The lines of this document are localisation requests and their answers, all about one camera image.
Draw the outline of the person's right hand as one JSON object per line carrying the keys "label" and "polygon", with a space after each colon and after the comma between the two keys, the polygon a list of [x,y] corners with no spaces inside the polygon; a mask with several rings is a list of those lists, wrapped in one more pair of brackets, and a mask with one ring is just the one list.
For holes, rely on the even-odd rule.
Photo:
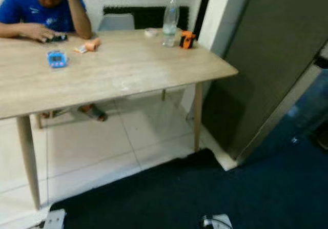
{"label": "person's right hand", "polygon": [[25,25],[26,27],[23,30],[23,35],[42,43],[46,43],[58,35],[56,31],[53,31],[42,24],[25,23]]}

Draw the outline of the black phone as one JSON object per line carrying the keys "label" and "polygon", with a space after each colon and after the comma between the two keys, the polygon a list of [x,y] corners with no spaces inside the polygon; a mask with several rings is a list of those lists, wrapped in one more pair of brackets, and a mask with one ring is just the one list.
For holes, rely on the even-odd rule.
{"label": "black phone", "polygon": [[67,41],[68,35],[67,34],[57,34],[53,37],[47,38],[45,42],[51,43],[51,42],[60,42],[60,41]]}

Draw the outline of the person in blue shirt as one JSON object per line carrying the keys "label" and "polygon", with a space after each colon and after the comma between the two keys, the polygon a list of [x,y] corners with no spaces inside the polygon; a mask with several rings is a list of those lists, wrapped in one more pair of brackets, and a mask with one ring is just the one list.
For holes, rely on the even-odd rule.
{"label": "person in blue shirt", "polygon": [[0,4],[0,37],[23,37],[25,23],[38,23],[58,34],[94,35],[84,0],[3,0]]}

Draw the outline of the blue digital timer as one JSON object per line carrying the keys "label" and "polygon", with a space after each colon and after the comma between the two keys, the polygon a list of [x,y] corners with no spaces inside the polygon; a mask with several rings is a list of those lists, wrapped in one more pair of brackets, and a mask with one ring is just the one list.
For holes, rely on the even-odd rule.
{"label": "blue digital timer", "polygon": [[52,50],[47,53],[47,63],[51,68],[65,68],[68,65],[68,57],[63,51]]}

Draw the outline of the small orange cylinder with tag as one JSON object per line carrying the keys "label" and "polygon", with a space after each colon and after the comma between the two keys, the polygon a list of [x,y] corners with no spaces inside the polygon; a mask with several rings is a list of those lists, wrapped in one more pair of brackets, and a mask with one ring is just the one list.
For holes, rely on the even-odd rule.
{"label": "small orange cylinder with tag", "polygon": [[101,39],[96,38],[91,41],[85,42],[82,46],[75,47],[75,49],[73,49],[73,51],[78,52],[78,53],[94,52],[98,49],[100,44],[101,44]]}

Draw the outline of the grey chair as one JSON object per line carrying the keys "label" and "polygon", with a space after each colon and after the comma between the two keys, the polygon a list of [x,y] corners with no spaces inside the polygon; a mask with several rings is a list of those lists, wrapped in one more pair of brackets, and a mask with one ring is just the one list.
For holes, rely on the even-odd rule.
{"label": "grey chair", "polygon": [[98,31],[135,30],[134,17],[131,13],[105,14],[98,25]]}

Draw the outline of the light wooden table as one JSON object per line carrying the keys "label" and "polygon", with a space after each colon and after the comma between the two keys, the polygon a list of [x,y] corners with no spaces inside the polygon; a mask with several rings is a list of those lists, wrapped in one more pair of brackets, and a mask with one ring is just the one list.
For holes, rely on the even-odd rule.
{"label": "light wooden table", "polygon": [[[18,38],[0,39],[0,119],[16,120],[19,147],[35,210],[40,210],[39,178],[31,131],[31,115],[123,96],[193,84],[194,148],[199,150],[203,83],[237,74],[215,53],[165,47],[143,30],[98,32],[94,52],[78,53],[85,42],[75,35],[47,44]],[[51,68],[47,53],[66,53],[65,68]]]}

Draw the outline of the black foam panel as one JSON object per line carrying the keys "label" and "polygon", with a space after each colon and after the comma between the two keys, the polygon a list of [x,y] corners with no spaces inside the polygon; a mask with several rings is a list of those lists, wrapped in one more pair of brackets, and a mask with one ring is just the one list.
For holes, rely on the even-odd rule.
{"label": "black foam panel", "polygon": [[[181,30],[189,30],[190,7],[180,6],[180,13],[177,27]],[[103,14],[126,14],[130,13],[134,17],[136,29],[161,28],[163,26],[165,6],[104,6]]]}

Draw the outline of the white tape roll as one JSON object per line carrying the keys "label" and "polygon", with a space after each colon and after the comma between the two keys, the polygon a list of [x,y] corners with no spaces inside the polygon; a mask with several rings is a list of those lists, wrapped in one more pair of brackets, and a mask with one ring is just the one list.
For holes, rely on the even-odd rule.
{"label": "white tape roll", "polygon": [[160,29],[157,28],[146,28],[143,30],[143,34],[147,38],[155,38],[159,35]]}

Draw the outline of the clear plastic water bottle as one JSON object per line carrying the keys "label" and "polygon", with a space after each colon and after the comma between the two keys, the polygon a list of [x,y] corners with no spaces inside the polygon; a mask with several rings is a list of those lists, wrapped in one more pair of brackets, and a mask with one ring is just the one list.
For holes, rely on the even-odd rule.
{"label": "clear plastic water bottle", "polygon": [[177,25],[179,21],[178,0],[169,0],[162,20],[162,45],[173,47],[176,40]]}

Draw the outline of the orange and black tape measure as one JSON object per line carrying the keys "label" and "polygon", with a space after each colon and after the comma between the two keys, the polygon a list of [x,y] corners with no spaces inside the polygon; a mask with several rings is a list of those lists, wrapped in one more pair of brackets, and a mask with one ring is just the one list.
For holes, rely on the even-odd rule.
{"label": "orange and black tape measure", "polygon": [[196,35],[192,31],[182,31],[180,35],[179,47],[181,49],[193,49]]}

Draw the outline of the dark blue carpet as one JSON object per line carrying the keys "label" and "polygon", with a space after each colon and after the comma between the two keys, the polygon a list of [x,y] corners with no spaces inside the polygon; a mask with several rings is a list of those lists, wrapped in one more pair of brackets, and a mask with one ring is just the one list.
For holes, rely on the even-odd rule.
{"label": "dark blue carpet", "polygon": [[328,229],[328,68],[243,165],[202,150],[65,199],[65,229]]}

